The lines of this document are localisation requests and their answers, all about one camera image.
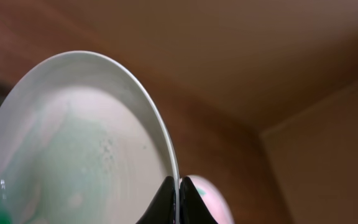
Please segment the white plate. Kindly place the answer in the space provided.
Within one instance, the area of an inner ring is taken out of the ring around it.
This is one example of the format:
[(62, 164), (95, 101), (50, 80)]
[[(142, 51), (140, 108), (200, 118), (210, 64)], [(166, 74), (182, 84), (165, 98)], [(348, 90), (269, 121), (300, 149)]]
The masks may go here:
[(0, 106), (0, 223), (135, 223), (167, 177), (179, 173), (162, 117), (107, 56), (50, 57)]
[(220, 191), (204, 177), (188, 175), (195, 185), (204, 204), (218, 224), (234, 224), (234, 218), (229, 205)]

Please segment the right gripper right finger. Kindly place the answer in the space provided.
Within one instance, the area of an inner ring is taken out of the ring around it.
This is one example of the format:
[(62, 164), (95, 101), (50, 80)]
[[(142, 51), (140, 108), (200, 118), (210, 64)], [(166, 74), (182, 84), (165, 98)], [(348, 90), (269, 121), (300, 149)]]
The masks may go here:
[(180, 184), (180, 223), (218, 224), (204, 204), (195, 185), (189, 177)]

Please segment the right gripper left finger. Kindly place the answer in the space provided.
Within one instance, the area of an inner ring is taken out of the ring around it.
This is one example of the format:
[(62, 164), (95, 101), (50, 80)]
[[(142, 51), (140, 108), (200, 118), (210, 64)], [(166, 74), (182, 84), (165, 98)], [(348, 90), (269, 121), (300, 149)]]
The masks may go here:
[(172, 176), (164, 178), (148, 208), (136, 224), (174, 224), (176, 192)]

